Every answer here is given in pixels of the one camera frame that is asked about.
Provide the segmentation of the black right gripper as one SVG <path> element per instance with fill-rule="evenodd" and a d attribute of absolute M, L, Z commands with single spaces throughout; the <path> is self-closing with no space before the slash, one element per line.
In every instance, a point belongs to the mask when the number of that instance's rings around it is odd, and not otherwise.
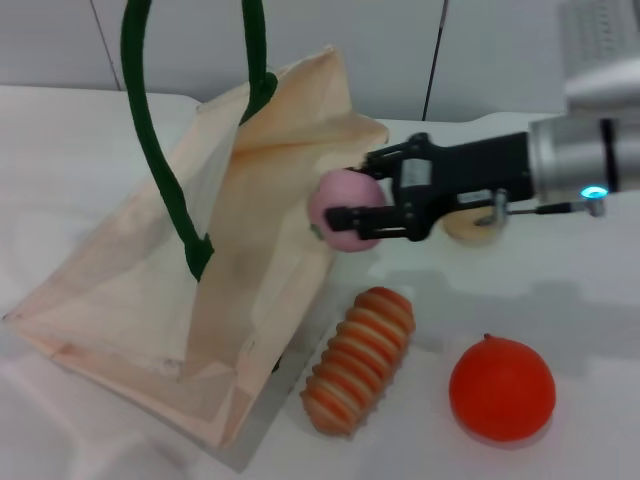
<path fill-rule="evenodd" d="M 466 208 L 458 199 L 461 194 L 504 190 L 510 201 L 534 197 L 528 135 L 524 132 L 449 147 L 438 146 L 427 134 L 417 133 L 404 142 L 369 152 L 363 173 L 374 179 L 389 178 L 409 159 L 430 163 L 428 185 L 399 194 L 399 182 L 395 180 L 392 191 L 397 207 L 328 208 L 325 219 L 329 228 L 334 232 L 353 231 L 361 240 L 421 241 L 439 218 Z"/>

